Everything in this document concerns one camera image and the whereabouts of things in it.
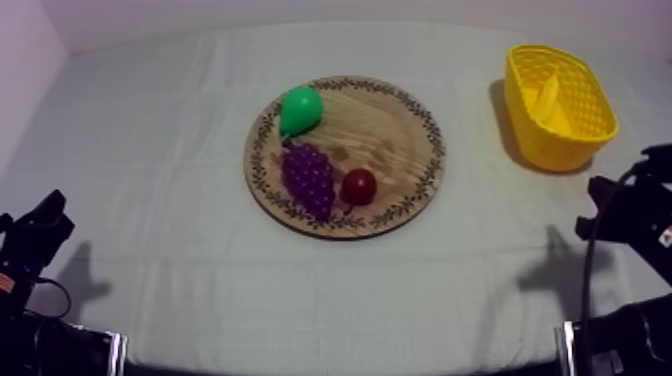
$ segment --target decorative border pattern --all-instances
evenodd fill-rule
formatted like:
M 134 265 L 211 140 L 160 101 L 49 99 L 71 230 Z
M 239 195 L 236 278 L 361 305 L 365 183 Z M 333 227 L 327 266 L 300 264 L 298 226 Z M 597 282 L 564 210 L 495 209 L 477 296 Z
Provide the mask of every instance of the decorative border pattern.
M 271 190 L 271 185 L 266 181 L 268 175 L 263 165 L 264 156 L 262 152 L 268 142 L 271 131 L 273 130 L 273 119 L 280 116 L 281 105 L 276 102 L 271 111 L 268 111 L 261 118 L 261 125 L 257 129 L 256 138 L 252 143 L 253 152 L 250 156 L 251 167 L 251 186 L 260 191 L 263 197 L 271 204 L 280 208 L 290 218 L 299 220 L 308 224 L 313 230 L 328 227 L 333 229 L 360 229 L 367 225 L 374 229 L 387 226 L 390 222 L 410 215 L 411 210 L 419 203 L 429 199 L 428 189 L 433 187 L 438 173 L 443 169 L 442 160 L 446 155 L 443 145 L 441 131 L 436 124 L 431 113 L 424 109 L 422 104 L 417 102 L 408 93 L 401 91 L 393 86 L 384 83 L 372 82 L 366 79 L 345 78 L 326 78 L 313 81 L 308 87 L 318 91 L 323 90 L 342 90 L 343 88 L 352 88 L 354 90 L 366 90 L 367 92 L 389 95 L 397 98 L 413 115 L 422 119 L 422 127 L 427 131 L 427 141 L 432 145 L 432 154 L 434 157 L 429 161 L 424 174 L 415 184 L 415 191 L 410 196 L 405 196 L 399 203 L 391 205 L 387 210 L 379 215 L 373 216 L 368 223 L 363 217 L 354 215 L 332 214 L 327 222 L 316 221 L 302 205 L 288 198 L 286 194 L 280 191 Z

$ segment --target yellow plastic item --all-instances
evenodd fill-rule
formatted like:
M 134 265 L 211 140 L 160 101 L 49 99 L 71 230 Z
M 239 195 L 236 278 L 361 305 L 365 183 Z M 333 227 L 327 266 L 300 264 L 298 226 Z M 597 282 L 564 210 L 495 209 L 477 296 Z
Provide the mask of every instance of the yellow plastic item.
M 557 72 L 553 72 L 551 77 L 546 80 L 544 86 L 539 90 L 539 96 L 532 108 L 532 119 L 536 119 L 542 124 L 548 124 L 555 113 L 558 105 L 558 94 L 560 93 L 560 82 Z
M 567 52 L 541 45 L 513 47 L 504 96 L 522 156 L 542 169 L 578 169 L 618 134 L 618 121 L 597 78 Z

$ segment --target wood grain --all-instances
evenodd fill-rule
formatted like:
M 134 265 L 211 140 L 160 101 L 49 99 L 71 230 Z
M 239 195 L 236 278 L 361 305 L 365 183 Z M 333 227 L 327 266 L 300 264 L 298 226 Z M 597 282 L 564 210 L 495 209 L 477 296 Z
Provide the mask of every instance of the wood grain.
M 379 235 L 424 209 L 441 184 L 445 159 L 429 111 L 402 89 L 372 78 L 327 77 L 301 86 L 319 91 L 324 113 L 313 131 L 293 142 L 314 145 L 334 166 L 332 215 L 328 222 L 315 221 L 282 184 L 278 126 L 284 94 L 258 117 L 245 147 L 245 179 L 261 207 L 294 230 L 331 239 Z M 345 215 L 349 205 L 338 199 L 340 184 L 348 171 L 361 167 L 376 176 L 378 192 L 373 203 Z

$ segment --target white wall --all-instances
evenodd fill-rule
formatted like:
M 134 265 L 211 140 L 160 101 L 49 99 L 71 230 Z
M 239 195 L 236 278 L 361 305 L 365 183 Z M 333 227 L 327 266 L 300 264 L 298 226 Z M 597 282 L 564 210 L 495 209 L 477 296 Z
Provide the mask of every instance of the white wall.
M 39 0 L 0 1 L 0 175 L 67 57 Z
M 147 36 L 321 20 L 458 22 L 672 55 L 670 0 L 43 0 L 74 51 Z

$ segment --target toy fruit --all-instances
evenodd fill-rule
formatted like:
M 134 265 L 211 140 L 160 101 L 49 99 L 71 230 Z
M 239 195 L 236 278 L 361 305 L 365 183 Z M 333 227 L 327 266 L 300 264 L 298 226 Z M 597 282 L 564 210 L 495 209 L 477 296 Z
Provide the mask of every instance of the toy fruit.
M 357 168 L 343 178 L 340 197 L 350 205 L 368 205 L 373 201 L 377 189 L 376 177 L 371 171 Z
M 282 182 L 287 191 L 317 221 L 328 221 L 336 198 L 329 158 L 312 145 L 287 142 L 285 147 Z
M 322 117 L 322 98 L 308 87 L 297 87 L 287 92 L 280 112 L 280 137 L 287 140 L 313 129 Z

